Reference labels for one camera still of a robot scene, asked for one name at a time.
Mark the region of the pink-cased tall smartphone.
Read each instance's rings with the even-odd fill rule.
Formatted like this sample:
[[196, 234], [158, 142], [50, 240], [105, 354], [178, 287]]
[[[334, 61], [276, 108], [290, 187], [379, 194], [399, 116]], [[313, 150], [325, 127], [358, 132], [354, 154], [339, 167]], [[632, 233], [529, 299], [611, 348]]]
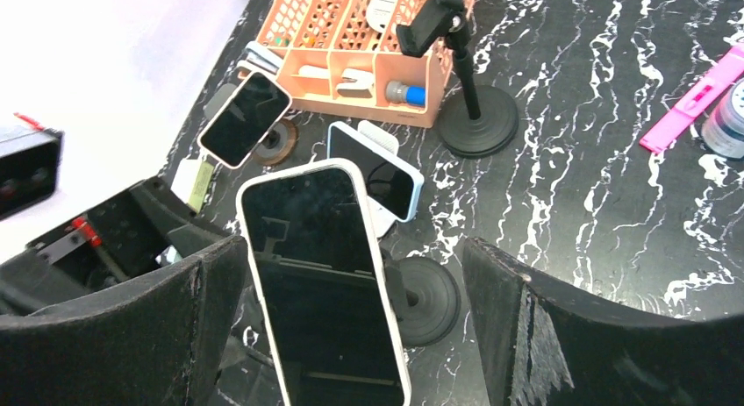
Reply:
[[283, 402], [409, 404], [360, 169], [334, 158], [257, 176], [235, 205]]

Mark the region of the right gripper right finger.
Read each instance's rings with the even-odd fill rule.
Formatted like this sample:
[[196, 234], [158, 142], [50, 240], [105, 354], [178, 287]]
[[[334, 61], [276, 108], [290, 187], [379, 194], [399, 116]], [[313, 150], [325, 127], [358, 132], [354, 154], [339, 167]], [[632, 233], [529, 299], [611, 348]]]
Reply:
[[740, 405], [743, 317], [665, 317], [595, 296], [480, 238], [462, 272], [493, 405]]

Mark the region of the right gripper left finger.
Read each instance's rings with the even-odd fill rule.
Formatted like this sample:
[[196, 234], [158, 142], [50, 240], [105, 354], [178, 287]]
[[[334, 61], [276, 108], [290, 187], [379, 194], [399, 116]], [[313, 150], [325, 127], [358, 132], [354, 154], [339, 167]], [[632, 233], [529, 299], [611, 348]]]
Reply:
[[231, 236], [111, 288], [1, 320], [4, 405], [205, 405], [244, 288]]

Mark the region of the black round-base phone stand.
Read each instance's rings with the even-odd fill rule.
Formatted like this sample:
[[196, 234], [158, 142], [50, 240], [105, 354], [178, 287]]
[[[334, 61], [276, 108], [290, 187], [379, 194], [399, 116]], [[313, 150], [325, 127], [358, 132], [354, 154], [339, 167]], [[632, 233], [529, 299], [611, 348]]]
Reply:
[[397, 26], [396, 34], [406, 56], [422, 57], [437, 39], [443, 39], [452, 52], [461, 91], [444, 102], [434, 123], [449, 152], [464, 159], [481, 159], [505, 149], [519, 127], [518, 108], [502, 89], [475, 84], [464, 0], [426, 0], [410, 24]]

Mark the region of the black tall phone stand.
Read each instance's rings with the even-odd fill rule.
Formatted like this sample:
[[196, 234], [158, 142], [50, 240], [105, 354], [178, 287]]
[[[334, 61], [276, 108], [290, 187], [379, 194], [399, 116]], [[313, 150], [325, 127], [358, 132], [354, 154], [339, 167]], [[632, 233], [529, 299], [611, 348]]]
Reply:
[[461, 309], [460, 290], [449, 270], [420, 256], [383, 261], [386, 288], [403, 345], [428, 346], [445, 338]]

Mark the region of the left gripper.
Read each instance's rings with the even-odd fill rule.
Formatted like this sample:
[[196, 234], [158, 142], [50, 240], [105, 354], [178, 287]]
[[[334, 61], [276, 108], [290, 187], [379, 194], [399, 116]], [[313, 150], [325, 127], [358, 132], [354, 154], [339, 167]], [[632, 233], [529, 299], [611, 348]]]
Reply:
[[137, 182], [47, 231], [1, 266], [1, 312], [25, 316], [188, 257], [227, 236], [161, 178]]

